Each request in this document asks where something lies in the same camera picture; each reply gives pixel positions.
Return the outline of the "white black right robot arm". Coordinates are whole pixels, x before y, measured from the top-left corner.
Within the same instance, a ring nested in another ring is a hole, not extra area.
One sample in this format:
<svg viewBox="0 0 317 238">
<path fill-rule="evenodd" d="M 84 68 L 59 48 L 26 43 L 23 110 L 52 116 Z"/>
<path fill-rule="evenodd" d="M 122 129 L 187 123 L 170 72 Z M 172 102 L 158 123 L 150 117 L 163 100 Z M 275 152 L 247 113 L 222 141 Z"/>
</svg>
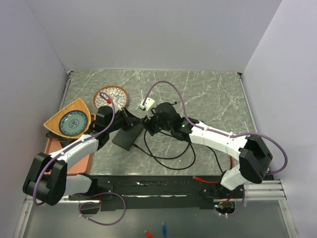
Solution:
<svg viewBox="0 0 317 238">
<path fill-rule="evenodd" d="M 239 162 L 225 171 L 217 184 L 216 191 L 221 197 L 229 197 L 234 189 L 247 182 L 260 184 L 265 178 L 272 161 L 272 154 L 258 135 L 236 137 L 234 134 L 208 127 L 199 120 L 186 120 L 168 102 L 156 104 L 152 99 L 140 104 L 147 115 L 142 124 L 150 135 L 164 130 L 172 137 L 200 144 L 231 156 Z"/>
</svg>

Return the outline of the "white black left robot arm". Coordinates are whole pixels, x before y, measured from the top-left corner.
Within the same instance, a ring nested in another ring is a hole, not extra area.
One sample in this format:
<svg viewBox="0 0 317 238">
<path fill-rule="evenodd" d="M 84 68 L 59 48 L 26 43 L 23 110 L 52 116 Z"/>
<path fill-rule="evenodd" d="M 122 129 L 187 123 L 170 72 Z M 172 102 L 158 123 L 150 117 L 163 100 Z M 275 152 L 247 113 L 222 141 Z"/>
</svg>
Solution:
<svg viewBox="0 0 317 238">
<path fill-rule="evenodd" d="M 39 153 L 32 162 L 23 185 L 23 192 L 33 203 L 56 205 L 63 196 L 81 193 L 86 199 L 97 196 L 98 186 L 88 175 L 68 176 L 67 172 L 87 155 L 101 149 L 110 133 L 130 130 L 141 124 L 141 118 L 125 108 L 114 112 L 112 107 L 99 108 L 89 129 L 76 141 L 51 154 Z"/>
</svg>

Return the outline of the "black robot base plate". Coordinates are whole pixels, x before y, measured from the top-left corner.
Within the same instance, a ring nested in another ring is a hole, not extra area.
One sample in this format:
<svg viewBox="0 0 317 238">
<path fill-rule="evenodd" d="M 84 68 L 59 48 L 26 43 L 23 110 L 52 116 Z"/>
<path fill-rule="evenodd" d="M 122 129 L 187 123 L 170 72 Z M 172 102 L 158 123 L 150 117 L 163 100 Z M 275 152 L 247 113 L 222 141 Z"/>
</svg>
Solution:
<svg viewBox="0 0 317 238">
<path fill-rule="evenodd" d="M 71 201 L 97 201 L 102 211 L 158 208 L 213 209 L 213 202 L 221 199 L 240 199 L 242 186 L 233 191 L 222 188 L 219 176 L 91 176 L 92 188 L 85 194 L 74 194 Z"/>
</svg>

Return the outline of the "black network switch box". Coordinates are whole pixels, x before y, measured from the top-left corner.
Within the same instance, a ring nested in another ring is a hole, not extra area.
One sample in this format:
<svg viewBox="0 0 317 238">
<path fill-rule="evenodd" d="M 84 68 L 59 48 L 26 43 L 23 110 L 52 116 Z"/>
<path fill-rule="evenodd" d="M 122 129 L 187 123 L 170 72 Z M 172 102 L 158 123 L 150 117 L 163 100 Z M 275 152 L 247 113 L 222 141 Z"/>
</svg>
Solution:
<svg viewBox="0 0 317 238">
<path fill-rule="evenodd" d="M 112 143 L 126 151 L 129 151 L 142 130 L 143 126 L 141 124 L 133 127 L 128 131 L 120 129 L 115 137 L 112 139 Z"/>
</svg>

